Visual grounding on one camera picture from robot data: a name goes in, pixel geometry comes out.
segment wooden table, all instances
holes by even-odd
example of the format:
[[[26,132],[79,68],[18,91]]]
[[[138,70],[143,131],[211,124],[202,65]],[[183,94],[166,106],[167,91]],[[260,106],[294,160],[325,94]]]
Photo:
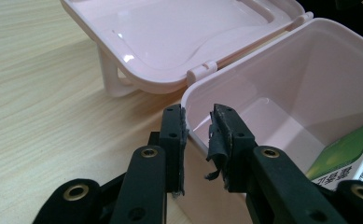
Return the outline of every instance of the wooden table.
[[[69,180],[124,173],[183,92],[111,98],[95,43],[59,0],[0,1],[0,223],[31,223]],[[169,198],[168,223],[190,223]]]

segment open lid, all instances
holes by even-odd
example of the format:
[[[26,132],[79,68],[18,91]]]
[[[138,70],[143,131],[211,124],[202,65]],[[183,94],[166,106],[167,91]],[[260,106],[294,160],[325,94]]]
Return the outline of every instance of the open lid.
[[[187,71],[224,62],[304,14],[295,0],[62,0],[133,85],[154,93],[186,85]]]

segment box lid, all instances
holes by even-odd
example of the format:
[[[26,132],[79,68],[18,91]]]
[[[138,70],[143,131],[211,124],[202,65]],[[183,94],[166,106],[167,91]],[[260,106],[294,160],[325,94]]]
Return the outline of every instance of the box lid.
[[[143,91],[186,85],[187,71],[228,61],[295,23],[294,0],[62,0],[63,7]]]

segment plastic storage box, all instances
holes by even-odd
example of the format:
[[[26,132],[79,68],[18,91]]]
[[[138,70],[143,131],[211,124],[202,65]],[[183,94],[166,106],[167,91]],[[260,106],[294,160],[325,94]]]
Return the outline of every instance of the plastic storage box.
[[[303,172],[363,124],[363,38],[293,0],[62,3],[97,43],[110,94],[166,93],[188,79],[191,141],[177,200],[194,223],[250,220],[243,194],[203,178],[215,170],[205,161],[214,104],[236,109],[259,145],[283,149]]]

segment box hinge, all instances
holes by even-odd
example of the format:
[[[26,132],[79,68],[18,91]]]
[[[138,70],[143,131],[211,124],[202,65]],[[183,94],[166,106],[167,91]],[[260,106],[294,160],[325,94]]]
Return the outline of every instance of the box hinge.
[[[287,28],[287,31],[292,31],[297,27],[302,26],[307,21],[310,21],[313,18],[313,12],[306,12],[300,16],[298,16]]]
[[[187,83],[191,86],[193,83],[208,77],[218,70],[218,65],[215,61],[207,61],[199,66],[196,66],[187,71]]]

